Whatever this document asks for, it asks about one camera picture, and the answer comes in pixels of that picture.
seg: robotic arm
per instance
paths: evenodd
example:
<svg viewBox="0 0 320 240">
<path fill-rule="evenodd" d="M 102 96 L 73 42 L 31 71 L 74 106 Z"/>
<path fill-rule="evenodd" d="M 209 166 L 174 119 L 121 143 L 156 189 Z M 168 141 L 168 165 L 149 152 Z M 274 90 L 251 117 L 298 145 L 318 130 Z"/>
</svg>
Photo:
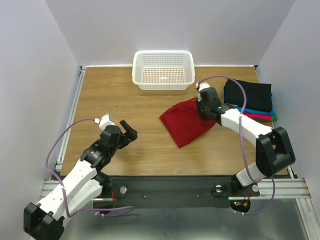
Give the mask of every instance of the robotic arm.
<svg viewBox="0 0 320 240">
<path fill-rule="evenodd" d="M 230 104 L 221 104 L 215 88 L 206 82 L 197 85 L 195 100 L 200 118 L 211 119 L 239 133 L 240 112 Z M 282 127 L 272 128 L 242 115 L 243 136 L 255 147 L 255 162 L 248 166 L 251 177 L 258 181 L 271 177 L 296 160 L 288 133 Z M 233 188 L 243 189 L 253 183 L 246 169 L 232 176 Z"/>
<path fill-rule="evenodd" d="M 99 121 L 100 139 L 87 148 L 72 171 L 49 195 L 37 204 L 30 202 L 23 211 L 23 229 L 36 240 L 58 240 L 64 228 L 77 212 L 103 191 L 111 190 L 111 179 L 101 172 L 110 163 L 118 149 L 122 149 L 138 137 L 126 121 L 120 121 L 125 129 L 116 126 L 111 115 Z"/>
</svg>

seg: folded cloth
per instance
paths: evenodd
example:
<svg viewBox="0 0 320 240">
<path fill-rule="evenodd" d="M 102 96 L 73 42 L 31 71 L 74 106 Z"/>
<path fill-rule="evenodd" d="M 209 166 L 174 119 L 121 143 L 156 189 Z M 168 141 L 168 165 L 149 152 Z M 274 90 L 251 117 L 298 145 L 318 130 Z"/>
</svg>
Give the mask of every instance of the folded cloth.
<svg viewBox="0 0 320 240">
<path fill-rule="evenodd" d="M 278 120 L 278 117 L 276 114 L 273 115 L 262 115 L 262 114 L 255 114 L 255 113 L 243 113 L 245 116 L 253 119 L 253 120 L 259 120 L 261 122 L 276 122 Z"/>
<path fill-rule="evenodd" d="M 241 111 L 241 107 L 236 106 L 236 109 L 239 110 L 239 112 Z M 266 111 L 257 111 L 257 110 L 252 110 L 252 109 L 248 109 L 245 108 L 243 113 L 248 113 L 248 114 L 261 114 L 261 115 L 275 115 L 276 114 L 276 110 L 274 108 L 272 108 L 271 112 L 266 112 Z"/>
<path fill-rule="evenodd" d="M 247 98 L 246 107 L 248 109 L 262 112 L 272 111 L 271 84 L 236 81 L 244 88 Z M 224 102 L 238 107 L 242 107 L 244 104 L 244 96 L 241 89 L 230 79 L 227 80 L 224 86 Z"/>
<path fill-rule="evenodd" d="M 211 129 L 216 122 L 200 119 L 195 98 L 179 102 L 165 111 L 160 120 L 179 148 Z"/>
</svg>

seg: black cloth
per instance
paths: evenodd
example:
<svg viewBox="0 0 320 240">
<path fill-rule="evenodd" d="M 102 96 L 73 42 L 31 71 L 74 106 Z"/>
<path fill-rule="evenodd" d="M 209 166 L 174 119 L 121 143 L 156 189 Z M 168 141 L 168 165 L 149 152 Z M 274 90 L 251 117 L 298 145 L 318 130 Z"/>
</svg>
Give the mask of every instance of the black cloth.
<svg viewBox="0 0 320 240">
<path fill-rule="evenodd" d="M 247 81 L 236 80 L 244 88 L 246 93 L 247 109 L 258 110 L 262 112 L 271 112 L 271 84 L 252 83 Z M 239 86 L 228 79 L 224 86 L 224 103 L 242 107 L 244 97 Z"/>
</svg>

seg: stack of folded clothes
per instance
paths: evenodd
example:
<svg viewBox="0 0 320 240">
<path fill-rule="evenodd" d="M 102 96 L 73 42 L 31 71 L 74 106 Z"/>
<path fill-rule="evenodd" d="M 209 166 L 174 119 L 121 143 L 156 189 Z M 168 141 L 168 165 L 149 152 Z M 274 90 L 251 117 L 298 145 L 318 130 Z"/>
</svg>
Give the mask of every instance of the stack of folded clothes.
<svg viewBox="0 0 320 240">
<path fill-rule="evenodd" d="M 243 114 L 258 122 L 277 121 L 272 105 L 271 84 L 252 83 L 237 80 L 246 93 L 246 108 Z M 223 88 L 224 103 L 234 105 L 239 111 L 244 104 L 244 97 L 237 84 L 228 79 Z"/>
</svg>

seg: red cloth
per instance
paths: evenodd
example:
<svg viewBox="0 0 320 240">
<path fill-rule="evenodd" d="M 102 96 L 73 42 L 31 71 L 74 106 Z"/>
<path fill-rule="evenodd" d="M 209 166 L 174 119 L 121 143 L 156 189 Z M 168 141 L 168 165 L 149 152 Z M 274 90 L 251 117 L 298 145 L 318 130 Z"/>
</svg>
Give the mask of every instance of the red cloth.
<svg viewBox="0 0 320 240">
<path fill-rule="evenodd" d="M 244 112 L 243 115 L 245 115 L 251 119 L 268 121 L 268 122 L 272 121 L 272 115 L 262 115 L 262 114 L 247 113 L 247 112 Z"/>
<path fill-rule="evenodd" d="M 160 120 L 179 148 L 211 129 L 216 122 L 200 119 L 195 98 L 179 102 L 165 111 Z"/>
</svg>

